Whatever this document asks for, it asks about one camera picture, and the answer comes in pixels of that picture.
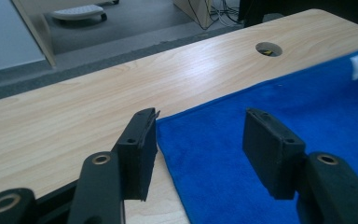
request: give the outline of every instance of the grommet hole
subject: grommet hole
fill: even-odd
[[[109,155],[99,155],[92,159],[92,163],[96,165],[102,165],[110,161]]]
[[[278,57],[282,54],[282,49],[276,44],[261,42],[255,46],[255,49],[262,55],[269,57]]]

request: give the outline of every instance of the light wood tabletop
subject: light wood tabletop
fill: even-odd
[[[258,53],[260,42],[282,55]],[[357,49],[358,25],[313,9],[2,99],[0,191],[41,197],[77,179],[144,108],[166,117]],[[188,222],[161,152],[147,201],[125,204],[127,223]]]

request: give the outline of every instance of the blue towel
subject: blue towel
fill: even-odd
[[[247,107],[279,119],[307,154],[332,153],[358,174],[356,51],[158,120],[158,144],[192,223],[299,223],[296,198],[270,197],[242,151]]]

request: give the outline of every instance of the gray floor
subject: gray floor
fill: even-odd
[[[219,0],[214,2],[221,8]],[[238,7],[239,0],[227,3]],[[216,21],[202,30],[172,0],[121,0],[101,6],[107,21],[92,18],[62,25],[46,15],[57,66],[45,61],[1,70],[0,99],[242,27]]]

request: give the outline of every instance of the cable hole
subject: cable hole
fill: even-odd
[[[282,54],[282,49],[276,44],[261,42],[255,46],[255,49],[264,56],[278,57]]]

